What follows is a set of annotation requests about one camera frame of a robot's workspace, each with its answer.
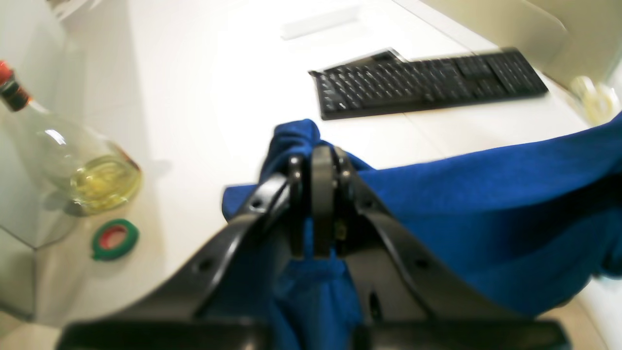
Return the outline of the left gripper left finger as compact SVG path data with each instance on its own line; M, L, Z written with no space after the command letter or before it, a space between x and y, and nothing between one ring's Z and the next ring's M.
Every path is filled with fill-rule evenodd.
M67 326L56 348L272 350L273 286L304 250L304 158L286 165L168 281L120 312Z

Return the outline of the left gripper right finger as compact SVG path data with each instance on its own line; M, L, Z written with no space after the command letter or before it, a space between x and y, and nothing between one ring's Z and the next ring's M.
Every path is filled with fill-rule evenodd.
M342 149L311 156L313 256L344 259L363 315L351 350L567 350L555 321L522 317L452 273L367 186Z

